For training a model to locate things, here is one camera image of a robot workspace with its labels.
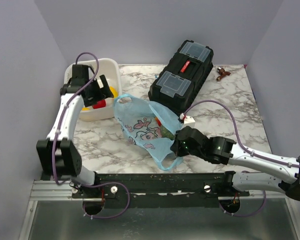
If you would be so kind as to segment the red fake fruit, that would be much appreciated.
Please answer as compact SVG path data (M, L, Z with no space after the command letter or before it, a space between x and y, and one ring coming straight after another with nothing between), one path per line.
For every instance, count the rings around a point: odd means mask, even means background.
M161 121L157 117L155 117L154 119L157 122L158 126L160 127L162 125Z
M98 101L96 104L92 106L92 108L95 109L101 109L105 108L107 106L107 102L105 99Z

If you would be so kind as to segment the light blue plastic bag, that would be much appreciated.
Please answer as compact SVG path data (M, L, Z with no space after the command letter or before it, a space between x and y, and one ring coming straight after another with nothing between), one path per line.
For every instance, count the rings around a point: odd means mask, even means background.
M155 102L123 94L114 99L114 118L118 121L123 134L129 142L145 149L158 168L169 171L183 162L171 150L174 140L162 138L161 125L175 134L182 129L179 117L166 106Z

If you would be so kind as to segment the yellow fake banana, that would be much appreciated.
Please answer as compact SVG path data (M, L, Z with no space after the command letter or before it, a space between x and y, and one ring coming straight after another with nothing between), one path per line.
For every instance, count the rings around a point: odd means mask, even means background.
M110 88L110 91L112 92L113 98L114 99L117 98L119 96L117 90L112 86L110 86L109 88Z

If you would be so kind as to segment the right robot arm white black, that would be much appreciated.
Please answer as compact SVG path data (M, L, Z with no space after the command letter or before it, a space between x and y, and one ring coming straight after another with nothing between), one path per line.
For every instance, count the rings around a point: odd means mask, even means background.
M207 137L186 126L176 132L171 151L178 157L196 156L211 164L233 165L253 170L251 176L235 173L220 183L220 191L231 196L248 190L273 191L300 201L300 156L283 157L241 145L222 136Z

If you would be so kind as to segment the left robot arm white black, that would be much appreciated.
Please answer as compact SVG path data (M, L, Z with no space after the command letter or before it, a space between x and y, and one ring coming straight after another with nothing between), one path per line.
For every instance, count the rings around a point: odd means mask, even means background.
M96 80L97 69L75 63L71 70L71 78L60 89L60 107L53 127L45 139L37 141L36 150L43 172L52 176L57 185L61 185L60 177L69 176L84 185L83 191L94 198L100 194L101 185L97 174L83 166L73 138L82 108L114 95L104 75L100 82Z

